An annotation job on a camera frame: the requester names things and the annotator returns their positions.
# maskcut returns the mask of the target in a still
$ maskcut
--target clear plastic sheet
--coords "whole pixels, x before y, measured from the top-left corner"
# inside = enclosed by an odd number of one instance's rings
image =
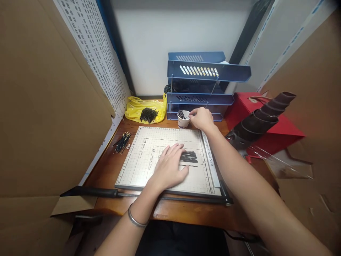
[[[271,155],[258,146],[250,146],[259,158],[265,160],[276,178],[305,178],[312,179],[312,168],[309,163],[290,158],[286,151]]]

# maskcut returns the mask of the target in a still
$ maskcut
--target wooden desk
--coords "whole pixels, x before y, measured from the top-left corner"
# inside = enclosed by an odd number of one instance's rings
[[[228,133],[225,121],[216,122],[215,124],[223,135]],[[114,138],[110,142],[107,150],[100,158],[94,170],[91,172],[85,186],[109,189],[114,188],[117,177],[128,154],[128,150],[125,149],[123,154],[120,155],[113,153],[114,151],[111,146],[121,138],[124,132],[133,132],[129,141],[131,144],[139,126],[148,125],[136,123],[126,118],[121,121]],[[152,124],[151,126],[178,128],[178,121],[164,120],[159,124]],[[263,160],[252,158],[252,165],[275,189],[277,189],[277,183]],[[137,193],[136,191],[131,190],[121,191],[125,193]],[[230,194],[230,196],[234,200],[234,204],[230,207],[215,204],[160,200],[156,204],[153,219],[214,226],[225,230],[257,234],[255,228],[237,200],[232,194]],[[95,206],[95,212],[123,215],[135,199],[136,198],[133,197],[115,199],[98,198]]]

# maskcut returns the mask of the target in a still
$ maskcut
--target stacked file tray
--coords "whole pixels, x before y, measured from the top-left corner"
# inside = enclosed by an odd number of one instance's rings
[[[251,77],[249,66],[224,61],[223,52],[168,53],[168,120],[177,120],[179,110],[206,107],[214,121],[222,121],[234,98],[220,89],[220,83],[247,82]]]

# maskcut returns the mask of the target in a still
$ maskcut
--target yellow plastic bag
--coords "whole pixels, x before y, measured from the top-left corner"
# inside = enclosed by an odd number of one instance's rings
[[[166,109],[167,109],[166,94],[163,94],[163,102],[158,101],[158,100],[144,101],[137,97],[128,97],[128,99],[129,99],[129,102],[127,103],[127,110],[124,112],[124,114],[125,114],[125,117],[128,118],[129,120],[148,124],[147,121],[140,120],[142,110],[147,107],[155,109],[156,111],[159,111],[159,113],[157,114],[157,117],[154,119],[154,121],[151,122],[151,124],[161,122],[166,116]]]

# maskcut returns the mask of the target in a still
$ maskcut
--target red box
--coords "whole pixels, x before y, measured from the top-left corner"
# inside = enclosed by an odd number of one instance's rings
[[[253,103],[249,100],[249,97],[253,96],[261,95],[257,92],[237,92],[234,94],[234,103],[227,109],[224,116],[229,130],[232,130],[241,120],[269,101],[267,99],[260,99],[264,103],[259,100]],[[278,123],[252,145],[258,146],[273,155],[305,137],[304,133],[286,118],[285,112],[278,119]],[[250,156],[257,156],[250,150],[248,150],[248,154]]]

